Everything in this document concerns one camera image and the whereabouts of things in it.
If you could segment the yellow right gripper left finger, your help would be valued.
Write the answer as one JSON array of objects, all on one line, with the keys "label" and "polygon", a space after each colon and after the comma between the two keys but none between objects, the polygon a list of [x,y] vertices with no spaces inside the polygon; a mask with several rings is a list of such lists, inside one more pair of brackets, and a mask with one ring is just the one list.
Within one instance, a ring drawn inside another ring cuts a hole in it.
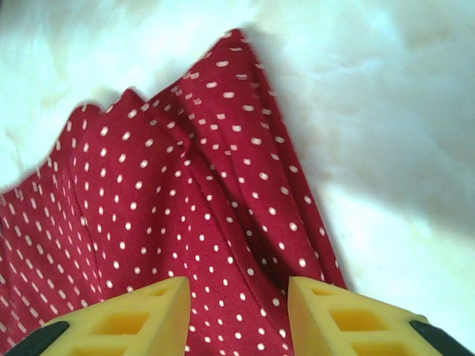
[{"label": "yellow right gripper left finger", "polygon": [[191,309],[186,277],[172,277],[51,320],[9,355],[183,355]]}]

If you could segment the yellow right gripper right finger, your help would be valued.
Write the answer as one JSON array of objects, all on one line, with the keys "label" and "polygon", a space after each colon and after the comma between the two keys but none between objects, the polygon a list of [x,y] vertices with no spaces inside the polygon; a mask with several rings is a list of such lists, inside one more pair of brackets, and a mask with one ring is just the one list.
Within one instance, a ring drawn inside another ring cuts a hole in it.
[{"label": "yellow right gripper right finger", "polygon": [[420,314],[308,277],[291,277],[288,314],[296,355],[470,355]]}]

